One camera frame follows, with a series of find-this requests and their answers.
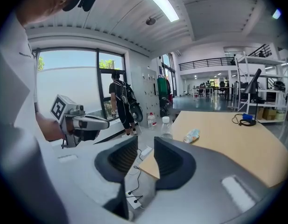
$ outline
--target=railing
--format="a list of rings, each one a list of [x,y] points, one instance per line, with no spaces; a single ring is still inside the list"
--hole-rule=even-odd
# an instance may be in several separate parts
[[[212,59],[204,59],[182,63],[179,64],[179,67],[180,70],[188,70],[188,69],[218,66],[218,65],[235,65],[235,61],[233,57],[212,58]]]
[[[248,56],[259,56],[259,53],[262,52],[264,57],[268,57],[270,56],[271,53],[271,49],[269,45],[264,44],[263,46],[259,47],[258,49],[256,49],[254,52],[252,52],[251,54],[249,54]]]

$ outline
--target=blue device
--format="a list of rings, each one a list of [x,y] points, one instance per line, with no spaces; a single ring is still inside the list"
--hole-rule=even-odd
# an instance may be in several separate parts
[[[252,115],[250,115],[250,114],[243,114],[242,115],[242,119],[253,119],[253,116]]]

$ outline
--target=plastic bottle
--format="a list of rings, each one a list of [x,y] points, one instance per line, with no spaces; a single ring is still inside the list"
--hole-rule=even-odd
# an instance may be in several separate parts
[[[166,139],[173,139],[172,125],[170,123],[170,117],[164,116],[162,118],[161,137]]]
[[[150,115],[148,115],[147,121],[148,121],[148,128],[154,130],[156,126],[156,117],[152,112],[150,113]]]

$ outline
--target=black backpack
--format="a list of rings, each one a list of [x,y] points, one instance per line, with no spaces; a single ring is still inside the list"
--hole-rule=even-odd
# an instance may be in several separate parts
[[[130,85],[125,83],[124,81],[114,81],[113,83],[120,86],[120,94],[116,94],[116,97],[119,100],[122,100],[124,104],[130,105],[134,101],[136,101],[133,90],[131,89]]]

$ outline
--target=metal shelving unit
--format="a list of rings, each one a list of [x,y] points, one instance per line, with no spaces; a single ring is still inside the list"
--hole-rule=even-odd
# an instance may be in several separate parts
[[[249,72],[249,66],[253,66],[254,64],[260,64],[260,65],[269,65],[269,66],[275,66],[277,74],[261,74],[260,77],[264,78],[277,78],[278,80],[283,81],[284,83],[288,83],[288,67],[286,66],[285,69],[283,69],[282,64],[286,64],[287,61],[280,61],[280,60],[274,60],[267,57],[255,57],[255,56],[246,56],[245,52],[244,55],[240,58],[235,59],[235,64],[237,66],[237,77],[238,77],[238,84],[239,84],[239,102],[238,102],[238,108],[237,111],[239,112],[245,105],[247,106],[246,113],[248,113],[250,106],[256,106],[255,103],[251,103],[251,95],[248,94],[247,101],[241,101],[241,92],[244,90],[241,88],[240,78],[245,77],[248,82],[251,82],[251,78],[254,76],[254,74]],[[247,72],[243,72],[239,64],[245,64]],[[286,110],[285,117],[287,115],[288,111],[288,99],[287,102],[285,101],[284,94],[288,94],[288,90],[285,92],[282,91],[276,91],[271,89],[258,89],[258,92],[274,92],[276,93],[276,100],[275,102],[265,102],[264,104],[258,104],[259,107],[274,107],[278,110]],[[265,120],[261,119],[259,120],[260,123],[274,123],[274,122],[284,122],[284,120]]]

